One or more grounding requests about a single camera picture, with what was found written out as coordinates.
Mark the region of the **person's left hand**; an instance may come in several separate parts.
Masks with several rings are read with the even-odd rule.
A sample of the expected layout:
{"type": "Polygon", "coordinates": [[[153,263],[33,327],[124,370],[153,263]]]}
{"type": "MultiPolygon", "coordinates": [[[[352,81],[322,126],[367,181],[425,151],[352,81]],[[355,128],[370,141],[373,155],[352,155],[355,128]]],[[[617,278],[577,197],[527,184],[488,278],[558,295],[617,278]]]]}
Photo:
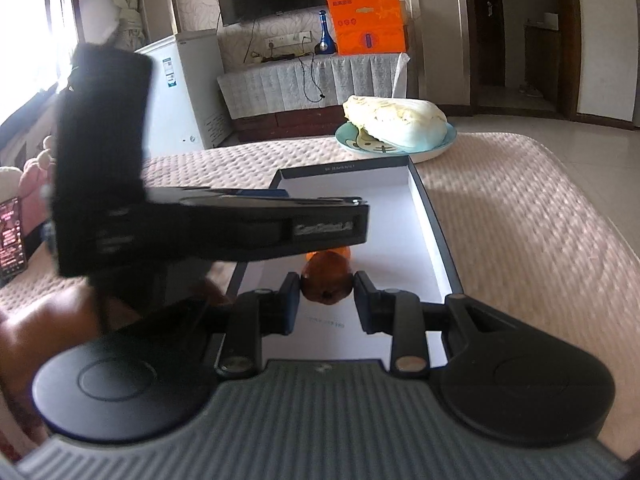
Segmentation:
{"type": "Polygon", "coordinates": [[[15,463],[47,440],[32,400],[44,363],[80,344],[119,330],[140,314],[89,285],[52,292],[30,306],[1,312],[1,453],[15,463]]]}

